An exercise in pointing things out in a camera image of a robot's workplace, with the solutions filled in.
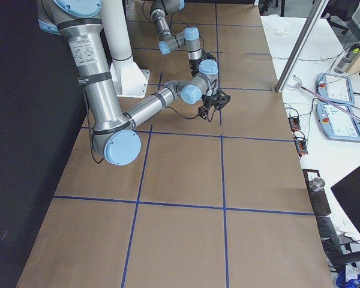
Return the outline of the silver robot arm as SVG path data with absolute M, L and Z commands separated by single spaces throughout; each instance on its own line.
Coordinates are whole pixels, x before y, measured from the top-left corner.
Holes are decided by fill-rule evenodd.
M 183 31 L 172 34 L 167 23 L 166 16 L 180 11 L 185 7 L 185 1 L 155 0 L 150 8 L 150 18 L 158 32 L 158 47 L 162 55 L 168 55 L 172 51 L 186 48 L 190 64 L 191 75 L 199 73 L 199 66 L 203 60 L 215 60 L 215 57 L 206 53 L 200 40 L 199 30 L 196 27 L 186 27 Z
M 166 17 L 184 1 L 154 1 L 150 9 L 163 55 L 186 48 L 192 79 L 169 81 L 146 96 L 149 71 L 133 59 L 121 1 L 38 1 L 41 30 L 68 43 L 83 89 L 92 155 L 124 166 L 134 161 L 141 140 L 136 128 L 176 100 L 201 102 L 197 115 L 211 121 L 230 97 L 217 85 L 218 65 L 200 44 L 195 27 L 172 34 Z

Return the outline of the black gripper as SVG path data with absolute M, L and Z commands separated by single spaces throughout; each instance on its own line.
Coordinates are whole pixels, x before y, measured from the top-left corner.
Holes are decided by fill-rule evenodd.
M 221 110 L 229 101 L 230 95 L 226 94 L 221 89 L 217 89 L 212 96 L 203 95 L 203 104 L 198 109 L 198 116 L 203 119 L 209 118 L 210 108 L 214 108 L 211 118 L 213 118 L 216 110 Z
M 210 53 L 202 53 L 199 59 L 189 59 L 191 75 L 194 77 L 198 73 L 206 75 L 218 74 L 218 65 L 214 55 Z

